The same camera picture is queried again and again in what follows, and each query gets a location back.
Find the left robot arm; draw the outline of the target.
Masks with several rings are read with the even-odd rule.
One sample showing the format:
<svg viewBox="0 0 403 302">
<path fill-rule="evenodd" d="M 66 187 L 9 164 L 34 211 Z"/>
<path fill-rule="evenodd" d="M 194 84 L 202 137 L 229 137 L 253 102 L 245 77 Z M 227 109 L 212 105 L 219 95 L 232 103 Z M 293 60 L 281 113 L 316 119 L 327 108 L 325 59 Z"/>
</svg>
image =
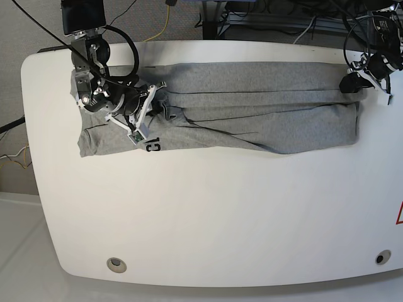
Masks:
<svg viewBox="0 0 403 302">
<path fill-rule="evenodd" d="M 390 75 L 402 70 L 402 22 L 396 9 L 399 1 L 345 1 L 339 7 L 348 31 L 343 55 L 349 67 L 339 84 L 342 93 L 375 88 L 391 95 Z M 349 61 L 346 47 L 354 38 L 365 51 Z"/>
</svg>

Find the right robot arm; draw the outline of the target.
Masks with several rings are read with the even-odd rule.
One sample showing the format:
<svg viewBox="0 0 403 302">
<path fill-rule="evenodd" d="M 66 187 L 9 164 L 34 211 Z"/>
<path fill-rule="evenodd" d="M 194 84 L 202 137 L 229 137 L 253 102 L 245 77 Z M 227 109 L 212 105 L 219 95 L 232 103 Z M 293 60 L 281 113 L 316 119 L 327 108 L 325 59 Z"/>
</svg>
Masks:
<svg viewBox="0 0 403 302">
<path fill-rule="evenodd" d="M 131 38 L 122 30 L 107 25 L 102 1 L 61 1 L 65 36 L 71 36 L 72 91 L 78 106 L 88 114 L 103 113 L 106 120 L 121 116 L 125 126 L 134 131 L 146 116 L 163 112 L 156 91 L 139 85 L 139 53 Z M 134 59 L 126 75 L 111 75 L 108 61 L 111 51 L 100 29 L 113 31 L 128 43 Z"/>
</svg>

